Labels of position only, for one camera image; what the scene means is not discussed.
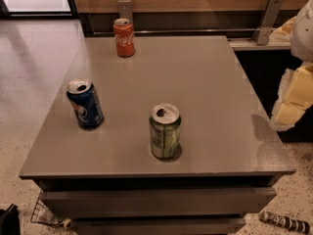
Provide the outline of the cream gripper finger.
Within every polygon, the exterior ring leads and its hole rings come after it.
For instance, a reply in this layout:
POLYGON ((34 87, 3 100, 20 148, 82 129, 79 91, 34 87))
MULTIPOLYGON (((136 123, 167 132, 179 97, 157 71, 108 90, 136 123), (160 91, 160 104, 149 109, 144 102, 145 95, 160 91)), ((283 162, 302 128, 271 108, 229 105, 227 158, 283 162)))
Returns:
POLYGON ((272 128, 276 131, 293 128, 312 105, 313 65, 301 66, 296 70, 286 69, 272 110, 272 128))
POLYGON ((276 28, 269 36, 270 43, 290 43, 292 27, 295 22, 295 18, 291 18, 282 24, 280 27, 276 28))

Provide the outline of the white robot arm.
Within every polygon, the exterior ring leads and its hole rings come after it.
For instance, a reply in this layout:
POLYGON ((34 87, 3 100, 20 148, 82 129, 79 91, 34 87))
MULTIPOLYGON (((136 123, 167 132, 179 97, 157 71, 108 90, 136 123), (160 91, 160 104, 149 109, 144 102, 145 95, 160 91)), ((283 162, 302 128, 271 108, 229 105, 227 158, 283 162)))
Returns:
POLYGON ((313 0, 296 17, 274 30, 270 42, 289 43, 291 54, 302 62, 296 70, 285 70, 271 114, 272 128, 287 131, 313 105, 313 0))

